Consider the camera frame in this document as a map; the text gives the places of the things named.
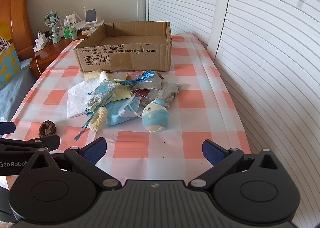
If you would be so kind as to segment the brown knitted scrunchie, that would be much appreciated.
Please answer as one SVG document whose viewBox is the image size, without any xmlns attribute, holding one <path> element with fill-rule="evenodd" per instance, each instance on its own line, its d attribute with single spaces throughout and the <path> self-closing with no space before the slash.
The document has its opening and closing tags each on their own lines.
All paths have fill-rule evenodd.
<svg viewBox="0 0 320 228">
<path fill-rule="evenodd" d="M 38 131 L 40 138 L 56 134 L 56 125 L 50 120 L 46 120 L 41 123 Z"/>
</svg>

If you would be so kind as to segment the wooden nightstand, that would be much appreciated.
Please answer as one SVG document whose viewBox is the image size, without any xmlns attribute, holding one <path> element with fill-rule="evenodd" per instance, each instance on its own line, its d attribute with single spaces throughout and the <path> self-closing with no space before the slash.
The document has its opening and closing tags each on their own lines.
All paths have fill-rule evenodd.
<svg viewBox="0 0 320 228">
<path fill-rule="evenodd" d="M 53 44 L 52 41 L 50 41 L 42 50 L 37 52 L 30 64 L 30 68 L 32 69 L 35 77 L 39 78 L 46 68 L 72 41 L 73 40 L 71 38 L 63 38 L 56 44 Z"/>
</svg>

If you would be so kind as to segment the green tube bottle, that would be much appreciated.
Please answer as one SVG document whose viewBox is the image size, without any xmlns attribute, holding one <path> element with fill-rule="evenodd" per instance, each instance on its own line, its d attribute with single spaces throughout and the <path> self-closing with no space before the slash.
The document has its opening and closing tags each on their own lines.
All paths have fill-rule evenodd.
<svg viewBox="0 0 320 228">
<path fill-rule="evenodd" d="M 78 39 L 76 23 L 74 22 L 69 23 L 69 30 L 70 30 L 70 37 L 72 38 L 72 40 Z"/>
</svg>

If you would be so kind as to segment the grey lace sachet bag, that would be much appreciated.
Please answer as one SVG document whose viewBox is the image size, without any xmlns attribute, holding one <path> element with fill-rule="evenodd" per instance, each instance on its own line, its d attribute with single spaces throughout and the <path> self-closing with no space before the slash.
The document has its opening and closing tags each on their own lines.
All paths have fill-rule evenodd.
<svg viewBox="0 0 320 228">
<path fill-rule="evenodd" d="M 139 91 L 160 91 L 162 86 L 163 76 L 156 71 L 151 71 L 153 77 L 148 78 L 144 82 L 137 83 L 131 87 L 131 91 L 136 93 Z"/>
</svg>

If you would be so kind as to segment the green small box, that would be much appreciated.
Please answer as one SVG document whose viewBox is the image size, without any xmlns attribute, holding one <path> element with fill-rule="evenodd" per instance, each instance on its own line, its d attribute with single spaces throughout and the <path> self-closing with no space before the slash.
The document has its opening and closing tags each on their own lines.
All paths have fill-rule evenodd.
<svg viewBox="0 0 320 228">
<path fill-rule="evenodd" d="M 68 26 L 63 27 L 63 34 L 64 34 L 65 39 L 70 38 L 70 29 Z"/>
</svg>

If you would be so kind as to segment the cream knitted scrunchie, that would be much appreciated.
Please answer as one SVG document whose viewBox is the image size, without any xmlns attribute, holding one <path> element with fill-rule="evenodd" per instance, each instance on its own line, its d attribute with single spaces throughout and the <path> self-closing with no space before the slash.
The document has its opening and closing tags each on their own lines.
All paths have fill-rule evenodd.
<svg viewBox="0 0 320 228">
<path fill-rule="evenodd" d="M 91 130 L 99 130 L 103 128 L 107 119 L 107 114 L 108 112 L 105 107 L 99 107 L 89 122 L 89 128 Z"/>
</svg>

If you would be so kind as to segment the blue floral sachet pouch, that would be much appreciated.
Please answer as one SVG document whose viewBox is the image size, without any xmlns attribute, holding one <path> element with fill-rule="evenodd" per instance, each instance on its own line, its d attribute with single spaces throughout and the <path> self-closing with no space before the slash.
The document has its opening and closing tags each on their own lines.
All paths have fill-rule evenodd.
<svg viewBox="0 0 320 228">
<path fill-rule="evenodd" d="M 100 107 L 105 106 L 111 102 L 115 97 L 115 91 L 119 83 L 110 80 L 103 80 L 90 95 L 91 98 L 86 103 L 86 114 L 94 114 Z"/>
</svg>

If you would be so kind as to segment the blue penguin plush toy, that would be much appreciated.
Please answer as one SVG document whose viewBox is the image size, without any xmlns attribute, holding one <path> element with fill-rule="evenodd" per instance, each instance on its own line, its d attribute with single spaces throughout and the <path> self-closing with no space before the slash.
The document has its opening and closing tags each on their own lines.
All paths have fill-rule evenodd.
<svg viewBox="0 0 320 228">
<path fill-rule="evenodd" d="M 160 132 L 169 125 L 169 113 L 161 99 L 155 99 L 147 104 L 142 113 L 142 125 L 149 132 Z"/>
</svg>

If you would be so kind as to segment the white power strip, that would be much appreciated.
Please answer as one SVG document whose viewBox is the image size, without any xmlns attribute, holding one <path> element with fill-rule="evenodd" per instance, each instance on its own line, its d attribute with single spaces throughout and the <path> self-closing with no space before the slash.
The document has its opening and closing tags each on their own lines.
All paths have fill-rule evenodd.
<svg viewBox="0 0 320 228">
<path fill-rule="evenodd" d="M 50 41 L 50 35 L 45 32 L 38 31 L 37 39 L 35 39 L 35 46 L 33 47 L 34 52 L 42 50 L 46 44 Z"/>
</svg>

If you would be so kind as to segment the blue tassel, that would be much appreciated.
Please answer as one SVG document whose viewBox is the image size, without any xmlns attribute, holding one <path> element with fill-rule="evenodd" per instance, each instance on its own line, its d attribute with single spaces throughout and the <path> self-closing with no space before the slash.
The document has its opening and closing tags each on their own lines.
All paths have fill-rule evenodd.
<svg viewBox="0 0 320 228">
<path fill-rule="evenodd" d="M 119 84 L 124 86 L 134 86 L 139 83 L 150 82 L 152 78 L 155 77 L 155 73 L 151 70 L 143 71 L 139 76 L 135 79 L 130 80 L 120 80 L 118 81 Z"/>
</svg>

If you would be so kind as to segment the yellow duck pattern bag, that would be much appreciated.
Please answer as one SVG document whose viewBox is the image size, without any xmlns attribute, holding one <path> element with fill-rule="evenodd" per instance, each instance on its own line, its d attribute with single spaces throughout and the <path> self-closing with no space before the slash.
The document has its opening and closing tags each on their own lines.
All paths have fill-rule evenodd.
<svg viewBox="0 0 320 228">
<path fill-rule="evenodd" d="M 4 88 L 21 68 L 14 45 L 1 37 L 0 88 Z"/>
</svg>

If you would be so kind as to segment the wooden headboard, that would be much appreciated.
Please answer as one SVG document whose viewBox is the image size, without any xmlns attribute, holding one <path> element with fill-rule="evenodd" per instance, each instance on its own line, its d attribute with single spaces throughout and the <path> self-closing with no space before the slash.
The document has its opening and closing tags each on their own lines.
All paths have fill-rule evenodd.
<svg viewBox="0 0 320 228">
<path fill-rule="evenodd" d="M 1 0 L 1 21 L 6 21 L 9 25 L 19 60 L 33 58 L 34 37 L 29 22 L 27 0 Z"/>
</svg>

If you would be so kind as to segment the white card sign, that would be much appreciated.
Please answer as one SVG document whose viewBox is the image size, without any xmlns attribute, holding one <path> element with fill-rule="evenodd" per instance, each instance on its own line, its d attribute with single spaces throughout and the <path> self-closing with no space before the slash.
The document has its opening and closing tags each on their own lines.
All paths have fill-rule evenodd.
<svg viewBox="0 0 320 228">
<path fill-rule="evenodd" d="M 66 16 L 68 26 L 70 28 L 75 28 L 76 27 L 76 15 L 73 13 L 71 15 Z"/>
</svg>

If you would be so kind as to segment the grey fabric pouch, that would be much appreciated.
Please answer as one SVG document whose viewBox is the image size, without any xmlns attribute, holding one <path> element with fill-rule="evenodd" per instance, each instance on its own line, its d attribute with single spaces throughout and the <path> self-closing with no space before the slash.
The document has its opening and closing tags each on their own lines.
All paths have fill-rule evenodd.
<svg viewBox="0 0 320 228">
<path fill-rule="evenodd" d="M 182 87 L 183 84 L 180 83 L 162 82 L 160 91 L 157 92 L 155 99 L 162 100 L 164 105 L 168 107 Z"/>
</svg>

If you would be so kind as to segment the blue surgical mask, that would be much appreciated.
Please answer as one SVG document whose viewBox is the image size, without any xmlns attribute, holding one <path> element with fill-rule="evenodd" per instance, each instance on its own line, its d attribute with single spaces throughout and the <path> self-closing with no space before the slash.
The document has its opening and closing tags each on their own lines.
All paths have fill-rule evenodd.
<svg viewBox="0 0 320 228">
<path fill-rule="evenodd" d="M 106 126 L 114 126 L 125 121 L 142 116 L 142 108 L 140 107 L 140 96 L 133 95 L 128 99 L 109 102 L 106 105 L 107 119 Z"/>
</svg>

